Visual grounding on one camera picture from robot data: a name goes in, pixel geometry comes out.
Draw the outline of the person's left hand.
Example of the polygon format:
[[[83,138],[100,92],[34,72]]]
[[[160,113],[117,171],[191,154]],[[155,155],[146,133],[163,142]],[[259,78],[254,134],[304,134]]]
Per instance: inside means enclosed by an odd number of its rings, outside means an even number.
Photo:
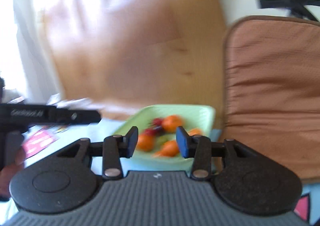
[[[16,175],[16,173],[24,169],[25,157],[25,150],[23,147],[20,147],[19,151],[16,154],[15,161],[1,170],[1,198],[9,199],[11,197],[9,192],[10,181],[12,180],[14,175]]]

